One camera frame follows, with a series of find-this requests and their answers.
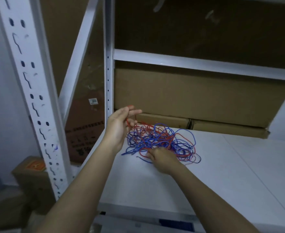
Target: orange logo on box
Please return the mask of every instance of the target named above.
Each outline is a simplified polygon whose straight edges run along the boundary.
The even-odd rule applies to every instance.
[[[35,171],[44,171],[45,163],[44,161],[32,161],[26,166],[26,169],[35,170]]]

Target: tangled wires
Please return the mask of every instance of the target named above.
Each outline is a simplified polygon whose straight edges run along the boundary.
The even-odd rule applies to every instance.
[[[178,133],[180,130],[189,132],[194,143]],[[137,157],[147,163],[152,163],[146,160],[148,158],[146,156],[148,149],[156,147],[165,147],[173,151],[180,161],[186,162],[186,165],[201,161],[201,157],[195,152],[195,137],[186,129],[178,129],[174,132],[173,129],[161,123],[156,123],[154,126],[146,123],[137,124],[127,134],[127,142],[129,147],[121,155],[133,155],[139,152],[140,156]]]

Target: barcode sticker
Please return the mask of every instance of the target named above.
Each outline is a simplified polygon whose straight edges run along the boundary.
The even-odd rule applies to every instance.
[[[97,98],[88,99],[88,101],[90,102],[90,105],[98,105]]]

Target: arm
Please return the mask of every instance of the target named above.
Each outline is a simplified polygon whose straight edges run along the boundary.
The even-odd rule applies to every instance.
[[[126,118],[139,113],[142,111],[134,110],[131,105],[109,117],[101,143],[49,211],[37,233],[89,232],[115,155],[121,150],[129,131]],[[129,123],[134,126],[137,121],[129,119]]]
[[[259,233],[253,224],[181,164],[173,152],[156,148],[149,150],[148,157],[160,172],[171,175],[176,181],[206,232]]]

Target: hand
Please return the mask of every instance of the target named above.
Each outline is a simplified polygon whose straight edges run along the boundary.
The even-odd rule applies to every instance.
[[[168,175],[171,175],[176,168],[183,166],[176,154],[164,147],[148,150],[147,157],[152,160],[159,172]]]
[[[117,154],[123,146],[126,134],[137,124],[137,121],[128,119],[129,125],[127,124],[127,117],[141,114],[142,110],[135,110],[133,105],[121,108],[111,114],[107,121],[106,132],[103,140],[106,144],[112,146],[113,153]]]

